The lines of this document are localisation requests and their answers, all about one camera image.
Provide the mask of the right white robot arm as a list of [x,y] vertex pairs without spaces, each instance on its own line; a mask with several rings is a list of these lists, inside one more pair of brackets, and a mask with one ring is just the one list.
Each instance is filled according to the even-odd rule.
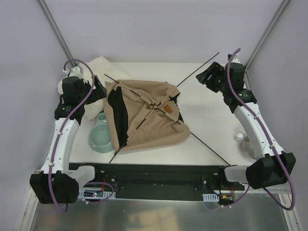
[[244,87],[245,68],[237,58],[225,66],[213,62],[196,79],[213,92],[221,92],[225,104],[244,128],[255,155],[250,166],[230,166],[217,177],[217,186],[229,189],[234,182],[249,184],[253,189],[285,184],[289,181],[296,158],[276,142],[263,120],[257,100]]

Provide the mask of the green double pet bowl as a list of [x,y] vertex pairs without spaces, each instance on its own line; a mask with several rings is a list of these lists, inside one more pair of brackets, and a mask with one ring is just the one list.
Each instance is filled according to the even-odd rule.
[[89,143],[94,151],[102,154],[114,149],[105,113],[100,113],[96,117],[96,123],[89,134]]

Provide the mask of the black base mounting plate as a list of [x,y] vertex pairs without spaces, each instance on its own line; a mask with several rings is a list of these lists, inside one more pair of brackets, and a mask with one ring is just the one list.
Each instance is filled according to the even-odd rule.
[[204,194],[243,192],[239,183],[227,183],[222,166],[138,165],[93,163],[92,187],[114,192],[116,199],[201,201]]

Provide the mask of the left aluminium frame post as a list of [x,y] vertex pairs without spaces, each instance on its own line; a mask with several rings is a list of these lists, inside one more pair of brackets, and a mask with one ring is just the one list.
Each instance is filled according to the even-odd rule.
[[62,36],[62,33],[46,3],[45,0],[37,0],[37,3],[41,9],[41,11],[43,12],[56,40],[58,41],[63,53],[65,54],[66,58],[67,59],[73,59],[73,55],[72,53],[70,52],[69,50],[69,47],[65,41],[65,39],[63,38]]

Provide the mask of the aluminium frame post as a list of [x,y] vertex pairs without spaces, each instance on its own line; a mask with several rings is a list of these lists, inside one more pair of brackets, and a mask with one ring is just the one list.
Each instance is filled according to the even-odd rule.
[[65,41],[65,39],[63,38],[62,36],[62,33],[46,3],[45,0],[37,0],[37,3],[41,9],[41,11],[43,12],[56,40],[58,41],[63,53],[65,54],[66,58],[67,59],[73,59],[73,55],[72,53],[70,52],[69,50],[69,47]]
[[273,17],[269,21],[267,27],[265,28],[264,32],[262,33],[259,41],[257,42],[256,46],[254,47],[251,55],[248,58],[247,63],[245,64],[246,70],[249,69],[249,67],[252,65],[253,61],[255,60],[256,56],[259,54],[261,51],[262,47],[264,46],[266,40],[274,30],[276,24],[280,20],[281,16],[285,12],[286,8],[290,4],[291,0],[282,0],[281,3],[279,4],[277,10],[275,11]]

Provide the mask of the right aluminium frame post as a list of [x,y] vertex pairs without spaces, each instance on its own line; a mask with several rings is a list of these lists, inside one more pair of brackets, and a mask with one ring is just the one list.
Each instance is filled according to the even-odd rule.
[[276,24],[280,20],[281,16],[285,12],[286,8],[290,4],[291,0],[282,0],[281,3],[279,4],[277,10],[275,11],[273,17],[269,21],[267,27],[265,28],[264,32],[262,33],[259,41],[257,42],[256,46],[254,47],[251,55],[248,58],[247,63],[245,64],[246,70],[249,69],[249,67],[252,65],[253,61],[255,60],[256,56],[259,54],[261,51],[262,47],[264,46],[266,40],[274,30]]

